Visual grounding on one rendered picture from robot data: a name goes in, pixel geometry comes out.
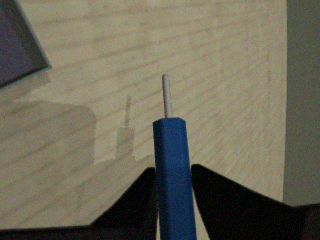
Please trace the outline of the dark blue stylus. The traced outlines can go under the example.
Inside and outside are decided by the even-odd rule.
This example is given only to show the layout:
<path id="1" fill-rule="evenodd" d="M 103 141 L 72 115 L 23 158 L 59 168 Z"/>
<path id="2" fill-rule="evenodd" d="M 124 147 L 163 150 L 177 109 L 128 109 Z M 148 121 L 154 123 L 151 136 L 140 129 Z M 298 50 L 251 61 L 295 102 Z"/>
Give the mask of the dark blue stylus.
<path id="1" fill-rule="evenodd" d="M 165 118 L 153 122 L 160 240 L 197 240 L 186 121 L 172 118 L 167 74 L 162 86 Z"/>

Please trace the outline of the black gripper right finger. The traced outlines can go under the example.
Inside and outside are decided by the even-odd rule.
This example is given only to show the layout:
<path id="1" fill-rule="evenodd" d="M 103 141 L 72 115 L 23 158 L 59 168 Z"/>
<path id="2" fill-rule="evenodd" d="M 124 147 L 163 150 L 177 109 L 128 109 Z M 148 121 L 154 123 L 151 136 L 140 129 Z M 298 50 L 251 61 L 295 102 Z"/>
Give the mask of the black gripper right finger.
<path id="1" fill-rule="evenodd" d="M 320 203 L 291 207 L 200 164 L 191 179 L 210 240 L 320 240 Z"/>

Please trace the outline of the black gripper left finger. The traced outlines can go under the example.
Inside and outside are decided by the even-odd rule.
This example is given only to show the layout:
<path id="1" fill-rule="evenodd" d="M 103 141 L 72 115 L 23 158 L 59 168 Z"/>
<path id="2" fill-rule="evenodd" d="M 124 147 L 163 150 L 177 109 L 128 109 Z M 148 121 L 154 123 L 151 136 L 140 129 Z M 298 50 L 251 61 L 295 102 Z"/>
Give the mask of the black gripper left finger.
<path id="1" fill-rule="evenodd" d="M 157 218 L 156 171 L 149 167 L 89 225 L 0 230 L 0 240 L 156 240 Z"/>

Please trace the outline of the black keyboard with white keys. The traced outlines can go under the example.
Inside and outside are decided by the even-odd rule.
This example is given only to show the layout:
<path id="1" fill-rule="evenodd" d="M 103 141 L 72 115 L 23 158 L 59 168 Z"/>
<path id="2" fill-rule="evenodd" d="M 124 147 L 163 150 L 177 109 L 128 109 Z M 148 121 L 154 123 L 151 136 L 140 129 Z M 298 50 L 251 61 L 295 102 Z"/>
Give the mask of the black keyboard with white keys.
<path id="1" fill-rule="evenodd" d="M 53 69 L 20 0 L 0 0 L 0 93 Z"/>

